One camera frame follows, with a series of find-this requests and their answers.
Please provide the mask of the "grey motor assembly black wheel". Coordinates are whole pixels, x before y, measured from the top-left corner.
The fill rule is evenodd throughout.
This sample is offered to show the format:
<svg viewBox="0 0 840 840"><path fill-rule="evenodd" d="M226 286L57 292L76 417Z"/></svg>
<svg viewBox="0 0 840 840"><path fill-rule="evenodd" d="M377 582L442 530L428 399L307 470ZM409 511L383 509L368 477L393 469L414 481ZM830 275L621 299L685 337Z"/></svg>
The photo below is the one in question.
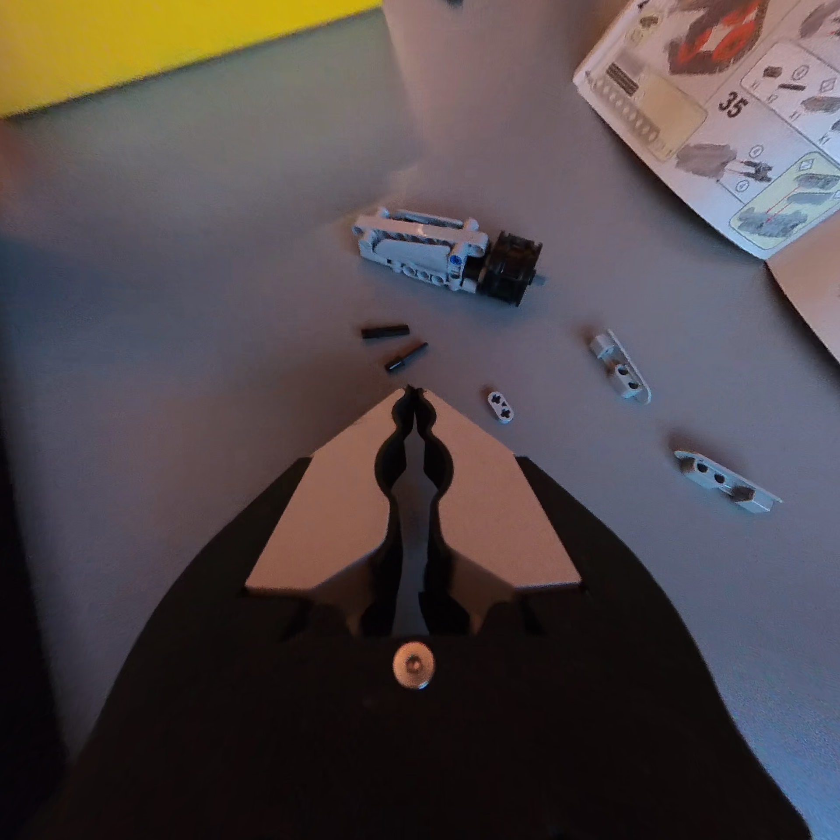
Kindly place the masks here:
<svg viewBox="0 0 840 840"><path fill-rule="evenodd" d="M351 226L360 257L433 287L518 307L538 276L543 243L500 231L491 238L473 217L380 206Z"/></svg>

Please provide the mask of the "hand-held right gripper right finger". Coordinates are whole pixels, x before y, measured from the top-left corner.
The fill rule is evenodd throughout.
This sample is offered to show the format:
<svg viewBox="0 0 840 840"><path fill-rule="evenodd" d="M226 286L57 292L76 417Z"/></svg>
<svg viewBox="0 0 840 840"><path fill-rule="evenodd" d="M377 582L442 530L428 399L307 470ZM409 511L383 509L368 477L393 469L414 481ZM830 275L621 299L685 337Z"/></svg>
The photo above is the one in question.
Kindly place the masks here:
<svg viewBox="0 0 840 840"><path fill-rule="evenodd" d="M498 604L582 585L517 457L425 388L415 391L435 488L418 602L432 635L477 634Z"/></svg>

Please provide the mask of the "grey desk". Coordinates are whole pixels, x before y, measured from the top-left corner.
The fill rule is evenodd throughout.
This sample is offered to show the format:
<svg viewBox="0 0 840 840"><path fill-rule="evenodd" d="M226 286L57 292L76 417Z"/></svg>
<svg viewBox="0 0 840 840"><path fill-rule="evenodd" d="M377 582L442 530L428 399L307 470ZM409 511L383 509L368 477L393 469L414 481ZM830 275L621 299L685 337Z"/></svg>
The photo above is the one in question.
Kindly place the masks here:
<svg viewBox="0 0 840 840"><path fill-rule="evenodd" d="M384 2L6 126L3 419L69 761L187 563L409 382L635 552L814 838L838 838L838 366L574 88L622 6ZM541 242L538 276L513 307L398 275L351 232L379 207ZM649 405L590 351L607 329ZM783 503L740 509L675 449Z"/></svg>

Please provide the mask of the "small grey panel brick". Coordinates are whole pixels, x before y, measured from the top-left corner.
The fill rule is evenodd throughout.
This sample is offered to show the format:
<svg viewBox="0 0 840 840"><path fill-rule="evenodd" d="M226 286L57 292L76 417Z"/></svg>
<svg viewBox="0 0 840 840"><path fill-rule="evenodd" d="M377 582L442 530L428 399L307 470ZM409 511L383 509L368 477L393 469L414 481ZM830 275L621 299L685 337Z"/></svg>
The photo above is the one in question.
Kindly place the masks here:
<svg viewBox="0 0 840 840"><path fill-rule="evenodd" d="M599 332L589 343L590 351L601 362L606 379L625 402L649 405L653 393L637 365L612 330Z"/></svg>

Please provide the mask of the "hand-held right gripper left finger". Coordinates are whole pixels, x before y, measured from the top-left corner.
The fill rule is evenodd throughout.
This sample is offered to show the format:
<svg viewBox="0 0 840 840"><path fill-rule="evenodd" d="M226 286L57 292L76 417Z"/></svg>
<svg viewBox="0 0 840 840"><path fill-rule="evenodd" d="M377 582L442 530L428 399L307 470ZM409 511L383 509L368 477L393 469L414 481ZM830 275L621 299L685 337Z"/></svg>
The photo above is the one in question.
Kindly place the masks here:
<svg viewBox="0 0 840 840"><path fill-rule="evenodd" d="M414 415L407 386L311 455L245 582L248 595L334 607L353 634L392 634L403 571L393 488Z"/></svg>

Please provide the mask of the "yellow box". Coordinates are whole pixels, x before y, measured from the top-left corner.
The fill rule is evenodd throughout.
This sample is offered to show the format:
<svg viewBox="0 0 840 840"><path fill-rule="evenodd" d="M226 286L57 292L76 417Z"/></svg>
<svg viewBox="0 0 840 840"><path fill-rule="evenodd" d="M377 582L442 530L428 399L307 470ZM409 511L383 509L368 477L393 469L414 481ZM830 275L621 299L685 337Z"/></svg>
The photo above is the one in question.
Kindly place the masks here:
<svg viewBox="0 0 840 840"><path fill-rule="evenodd" d="M2 118L381 6L377 1L2 1Z"/></svg>

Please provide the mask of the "grey three-hole brick beam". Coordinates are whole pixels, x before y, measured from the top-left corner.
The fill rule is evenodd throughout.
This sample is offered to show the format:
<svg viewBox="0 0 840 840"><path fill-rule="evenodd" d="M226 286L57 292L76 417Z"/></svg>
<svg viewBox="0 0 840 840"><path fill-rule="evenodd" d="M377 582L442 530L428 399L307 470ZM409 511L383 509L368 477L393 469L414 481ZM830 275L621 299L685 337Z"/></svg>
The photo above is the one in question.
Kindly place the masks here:
<svg viewBox="0 0 840 840"><path fill-rule="evenodd" d="M767 513L783 500L717 461L695 451L673 451L683 477L705 490L714 490L745 511Z"/></svg>

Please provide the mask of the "white building instruction booklet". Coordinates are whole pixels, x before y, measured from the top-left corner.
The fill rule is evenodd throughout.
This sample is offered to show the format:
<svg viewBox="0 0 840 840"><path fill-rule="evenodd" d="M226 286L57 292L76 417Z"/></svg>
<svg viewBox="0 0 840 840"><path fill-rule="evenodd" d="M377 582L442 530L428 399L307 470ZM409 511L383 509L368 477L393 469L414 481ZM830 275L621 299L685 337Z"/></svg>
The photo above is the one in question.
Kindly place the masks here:
<svg viewBox="0 0 840 840"><path fill-rule="evenodd" d="M839 358L839 2L630 2L573 83Z"/></svg>

